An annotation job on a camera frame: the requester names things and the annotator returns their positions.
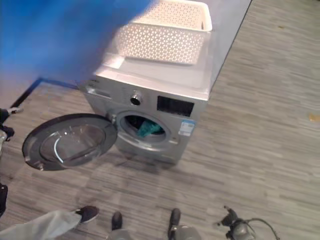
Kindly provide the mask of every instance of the washing machine door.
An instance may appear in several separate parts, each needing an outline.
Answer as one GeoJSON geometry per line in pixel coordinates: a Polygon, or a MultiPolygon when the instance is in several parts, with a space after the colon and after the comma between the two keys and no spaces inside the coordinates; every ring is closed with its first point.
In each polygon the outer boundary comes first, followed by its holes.
{"type": "Polygon", "coordinates": [[[25,162],[41,171],[86,164],[107,152],[117,139],[116,127],[105,117],[79,113],[57,117],[34,129],[25,139],[25,162]]]}

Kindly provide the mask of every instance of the gray pants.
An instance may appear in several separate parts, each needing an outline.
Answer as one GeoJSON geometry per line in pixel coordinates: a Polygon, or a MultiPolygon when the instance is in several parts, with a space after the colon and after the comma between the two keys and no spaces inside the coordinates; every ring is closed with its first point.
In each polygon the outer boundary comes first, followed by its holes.
{"type": "Polygon", "coordinates": [[[52,211],[24,224],[0,231],[0,240],[50,240],[79,224],[81,216],[74,212],[52,211]]]}
{"type": "MultiPolygon", "coordinates": [[[[125,229],[112,231],[108,240],[133,240],[125,229]]],[[[176,227],[174,240],[201,240],[201,236],[194,227],[179,225],[176,227]]]]}
{"type": "MultiPolygon", "coordinates": [[[[17,224],[0,231],[0,240],[51,240],[75,228],[81,216],[63,210],[52,211],[23,224],[17,224]]],[[[108,240],[132,240],[125,229],[114,230],[108,240]]],[[[175,231],[175,240],[201,240],[194,227],[179,225],[175,231]]]]}

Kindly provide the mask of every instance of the floor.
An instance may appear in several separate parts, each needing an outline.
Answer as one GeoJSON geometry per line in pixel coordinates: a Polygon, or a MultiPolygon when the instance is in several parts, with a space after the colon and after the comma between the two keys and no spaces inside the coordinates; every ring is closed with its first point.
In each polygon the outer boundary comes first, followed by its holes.
{"type": "MultiPolygon", "coordinates": [[[[16,136],[0,163],[10,189],[0,228],[91,204],[101,215],[60,240],[105,239],[116,210],[135,239],[160,240],[178,207],[181,222],[204,240],[223,240],[227,229],[214,223],[228,205],[242,218],[267,220],[282,240],[319,240],[320,123],[308,119],[320,114],[318,16],[316,0],[253,1],[183,159],[171,168],[116,148],[71,170],[28,167],[21,147],[32,129],[92,112],[80,92],[42,84],[6,122],[16,136]]],[[[267,226],[252,225],[257,239],[273,239],[267,226]]]]}

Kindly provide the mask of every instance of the white basket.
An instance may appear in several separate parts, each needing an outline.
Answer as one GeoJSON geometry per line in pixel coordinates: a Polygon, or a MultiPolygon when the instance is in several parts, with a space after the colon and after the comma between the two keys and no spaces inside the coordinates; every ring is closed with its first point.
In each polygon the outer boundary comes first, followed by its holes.
{"type": "Polygon", "coordinates": [[[208,32],[208,5],[188,0],[160,0],[115,37],[120,55],[179,64],[196,64],[208,32]]]}

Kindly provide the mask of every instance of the blue object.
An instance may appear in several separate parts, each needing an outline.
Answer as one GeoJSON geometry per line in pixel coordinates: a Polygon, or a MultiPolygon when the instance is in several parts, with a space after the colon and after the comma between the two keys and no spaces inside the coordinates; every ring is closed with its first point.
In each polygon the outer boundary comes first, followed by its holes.
{"type": "Polygon", "coordinates": [[[139,128],[138,132],[136,133],[137,136],[141,138],[145,138],[151,134],[154,134],[161,130],[161,126],[153,121],[145,120],[141,127],[139,128]]]}
{"type": "Polygon", "coordinates": [[[0,74],[37,72],[55,80],[87,80],[117,29],[151,2],[1,0],[0,74]]]}

